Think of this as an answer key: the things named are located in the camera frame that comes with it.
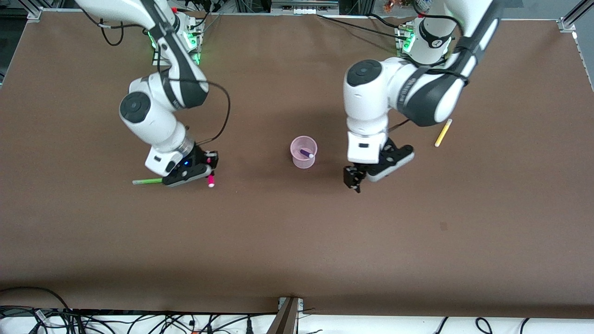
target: pink marker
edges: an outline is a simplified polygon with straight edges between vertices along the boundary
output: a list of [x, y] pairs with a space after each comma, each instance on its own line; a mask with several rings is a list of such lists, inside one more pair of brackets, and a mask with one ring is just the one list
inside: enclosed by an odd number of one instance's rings
[[[206, 162], [207, 162], [207, 163], [210, 163], [210, 158], [206, 159]], [[212, 187], [214, 187], [214, 175], [213, 175], [213, 173], [211, 173], [211, 174], [208, 176], [208, 187], [209, 187], [209, 188], [212, 188]]]

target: brown table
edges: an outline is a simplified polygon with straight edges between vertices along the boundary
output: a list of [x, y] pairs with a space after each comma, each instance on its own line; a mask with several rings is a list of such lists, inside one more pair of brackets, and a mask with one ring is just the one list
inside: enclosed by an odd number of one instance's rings
[[[77, 308], [271, 311], [299, 295], [318, 313], [593, 317], [594, 94], [571, 35], [503, 22], [442, 146], [441, 127], [406, 124], [392, 138], [415, 160], [356, 194], [343, 75], [393, 42], [313, 15], [222, 17], [200, 64], [232, 96], [206, 147], [216, 187], [134, 186], [154, 177], [149, 147], [118, 105], [155, 71], [147, 38], [112, 48], [81, 13], [44, 13], [0, 90], [0, 285]], [[213, 89], [177, 115], [201, 139], [225, 103]], [[306, 171], [298, 135], [320, 148]]]

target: white robot link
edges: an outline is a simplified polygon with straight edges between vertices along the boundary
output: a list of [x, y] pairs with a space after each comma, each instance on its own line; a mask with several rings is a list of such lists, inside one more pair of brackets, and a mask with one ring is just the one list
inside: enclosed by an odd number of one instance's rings
[[145, 165], [174, 186], [210, 175], [217, 152], [205, 152], [186, 133], [174, 112], [200, 106], [208, 95], [206, 77], [188, 55], [180, 37], [190, 20], [174, 14], [166, 0], [76, 0], [87, 12], [113, 21], [138, 24], [151, 34], [171, 67], [138, 78], [119, 106], [124, 124], [151, 145]]
[[[398, 148], [388, 137], [391, 108], [420, 127], [450, 116], [499, 25], [502, 10], [502, 0], [434, 0], [430, 15], [453, 17], [462, 25], [462, 37], [443, 68], [417, 66], [402, 58], [369, 59], [349, 68], [343, 85], [349, 128], [347, 159], [353, 163], [344, 168], [343, 179], [349, 188], [360, 193], [365, 177], [377, 182], [415, 156], [412, 146]], [[439, 61], [455, 26], [448, 18], [425, 17], [416, 28], [424, 32], [415, 34], [413, 46], [417, 48], [409, 53], [412, 61]]]

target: plastic cup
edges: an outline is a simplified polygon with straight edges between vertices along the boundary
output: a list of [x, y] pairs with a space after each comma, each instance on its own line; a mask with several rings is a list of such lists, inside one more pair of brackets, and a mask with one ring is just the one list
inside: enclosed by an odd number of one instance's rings
[[[311, 167], [315, 162], [315, 154], [318, 153], [318, 144], [311, 137], [299, 136], [291, 142], [290, 150], [295, 166], [306, 169]], [[313, 154], [314, 157], [304, 155], [301, 150]]]

